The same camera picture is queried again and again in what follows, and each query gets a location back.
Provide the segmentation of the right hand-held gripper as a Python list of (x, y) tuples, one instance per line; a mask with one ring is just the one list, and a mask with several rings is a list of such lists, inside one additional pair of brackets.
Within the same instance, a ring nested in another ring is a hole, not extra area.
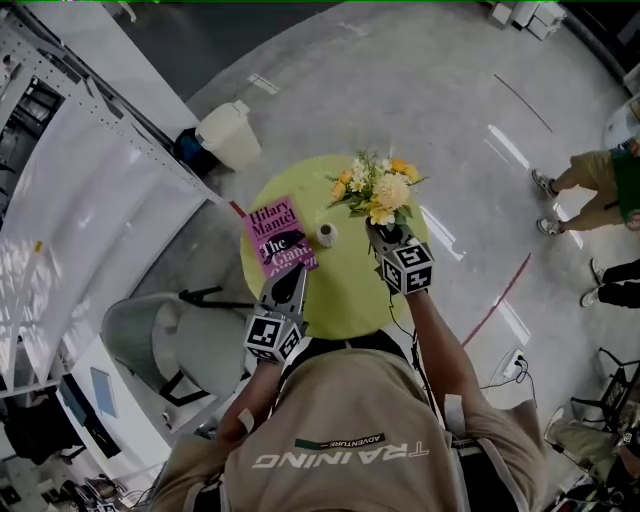
[(408, 225), (366, 222), (370, 246), (380, 256), (379, 273), (392, 295), (407, 296), (432, 284), (434, 259), (429, 246)]

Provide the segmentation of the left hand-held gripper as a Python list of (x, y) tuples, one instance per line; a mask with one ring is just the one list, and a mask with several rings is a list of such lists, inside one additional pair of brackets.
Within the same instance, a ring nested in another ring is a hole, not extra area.
[(285, 362), (305, 335), (307, 269), (295, 264), (268, 278), (260, 292), (244, 338), (255, 358)]

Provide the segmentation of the yellow flowers bunch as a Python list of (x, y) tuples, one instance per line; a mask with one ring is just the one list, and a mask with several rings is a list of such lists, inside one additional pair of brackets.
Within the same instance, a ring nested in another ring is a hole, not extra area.
[(426, 180), (418, 168), (391, 153), (361, 149), (330, 183), (329, 207), (345, 206), (351, 218), (363, 218), (373, 227), (405, 224), (412, 217), (411, 191)]

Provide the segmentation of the person's left forearm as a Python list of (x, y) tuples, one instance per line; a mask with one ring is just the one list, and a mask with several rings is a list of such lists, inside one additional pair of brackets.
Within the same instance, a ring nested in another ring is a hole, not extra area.
[(268, 418), (277, 399), (282, 370), (282, 363), (258, 362), (247, 384), (222, 416), (215, 438), (218, 444), (232, 449), (249, 435), (237, 420), (243, 409), (249, 409), (254, 416), (253, 431)]

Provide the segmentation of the round table with green cloth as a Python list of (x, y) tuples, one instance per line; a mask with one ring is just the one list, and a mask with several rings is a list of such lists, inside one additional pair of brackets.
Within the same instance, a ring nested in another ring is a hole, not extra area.
[[(392, 323), (389, 306), (401, 316), (406, 301), (390, 296), (375, 272), (377, 261), (368, 252), (365, 220), (351, 218), (345, 206), (329, 207), (330, 183), (326, 174), (344, 169), (352, 158), (344, 155), (316, 156), (299, 161), (272, 177), (258, 193), (249, 214), (272, 201), (288, 196), (306, 226), (319, 267), (308, 274), (304, 319), (306, 334), (327, 340), (355, 338)], [(331, 223), (338, 237), (331, 248), (316, 239), (319, 226)]]

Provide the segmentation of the pink book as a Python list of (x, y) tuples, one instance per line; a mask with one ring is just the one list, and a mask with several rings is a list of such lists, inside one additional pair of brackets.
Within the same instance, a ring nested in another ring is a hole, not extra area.
[(294, 201), (285, 196), (261, 206), (244, 218), (243, 271), (250, 286), (303, 263), (315, 270), (318, 260)]

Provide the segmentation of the grey-green chair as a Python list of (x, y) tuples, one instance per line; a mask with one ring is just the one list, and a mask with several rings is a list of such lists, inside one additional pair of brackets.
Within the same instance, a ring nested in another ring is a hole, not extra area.
[(215, 286), (113, 304), (101, 338), (110, 356), (170, 404), (227, 399), (245, 374), (247, 302), (209, 300)]

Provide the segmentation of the person's beige shirt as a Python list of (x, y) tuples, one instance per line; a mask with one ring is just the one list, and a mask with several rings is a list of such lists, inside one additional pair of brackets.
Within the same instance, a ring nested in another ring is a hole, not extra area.
[(346, 349), (296, 368), (272, 416), (229, 453), (180, 439), (150, 512), (463, 512), (465, 482), (407, 363)]

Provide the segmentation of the dark blue bag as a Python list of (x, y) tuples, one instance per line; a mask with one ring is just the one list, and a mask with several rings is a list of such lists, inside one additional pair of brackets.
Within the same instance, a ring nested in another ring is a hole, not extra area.
[(219, 164), (219, 160), (200, 144), (194, 127), (179, 134), (173, 143), (173, 154), (199, 177), (207, 175)]

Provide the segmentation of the white power strip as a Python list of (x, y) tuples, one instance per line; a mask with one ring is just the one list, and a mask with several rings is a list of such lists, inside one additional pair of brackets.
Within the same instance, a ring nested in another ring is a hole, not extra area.
[(506, 363), (502, 369), (502, 376), (505, 380), (516, 377), (522, 370), (524, 362), (524, 352), (515, 348), (508, 356)]

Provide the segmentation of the white desk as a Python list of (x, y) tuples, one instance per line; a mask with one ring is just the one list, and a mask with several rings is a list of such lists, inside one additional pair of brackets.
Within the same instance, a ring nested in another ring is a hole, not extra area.
[[(110, 376), (114, 417), (99, 409), (91, 370), (96, 369)], [(149, 472), (167, 459), (170, 446), (149, 420), (125, 382), (126, 374), (112, 360), (102, 339), (97, 337), (75, 363), (71, 375), (80, 390), (94, 408), (99, 421), (105, 427), (120, 453), (108, 458), (99, 448), (86, 428), (80, 425), (67, 405), (62, 409), (76, 430), (89, 454), (103, 473), (115, 479)]]

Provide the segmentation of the light blue notebook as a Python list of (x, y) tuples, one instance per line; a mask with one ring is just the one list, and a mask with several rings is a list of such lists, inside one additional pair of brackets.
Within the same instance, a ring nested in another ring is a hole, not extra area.
[(92, 385), (98, 409), (113, 418), (118, 417), (111, 377), (108, 373), (90, 368)]

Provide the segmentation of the black flat device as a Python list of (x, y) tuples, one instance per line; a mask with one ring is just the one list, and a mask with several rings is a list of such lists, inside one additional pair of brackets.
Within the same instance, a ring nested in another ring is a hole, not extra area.
[(78, 423), (87, 430), (107, 459), (121, 452), (71, 374), (62, 377), (59, 390), (65, 405)]

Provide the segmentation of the white stacked boxes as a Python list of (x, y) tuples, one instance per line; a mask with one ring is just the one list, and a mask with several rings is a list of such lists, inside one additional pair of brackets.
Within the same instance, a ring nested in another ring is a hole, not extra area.
[(519, 1), (513, 4), (511, 21), (517, 29), (526, 29), (544, 41), (560, 28), (566, 16), (566, 10), (554, 1)]

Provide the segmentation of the black metal stool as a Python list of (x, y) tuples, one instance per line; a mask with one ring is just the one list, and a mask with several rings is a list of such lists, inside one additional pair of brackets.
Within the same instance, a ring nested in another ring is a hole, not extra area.
[(610, 375), (609, 383), (602, 397), (597, 400), (570, 398), (571, 404), (585, 405), (599, 409), (602, 418), (587, 420), (588, 423), (603, 423), (604, 430), (618, 432), (624, 407), (630, 402), (634, 387), (640, 383), (640, 359), (622, 362), (609, 350), (599, 347), (599, 354), (605, 354), (616, 365), (616, 371)]

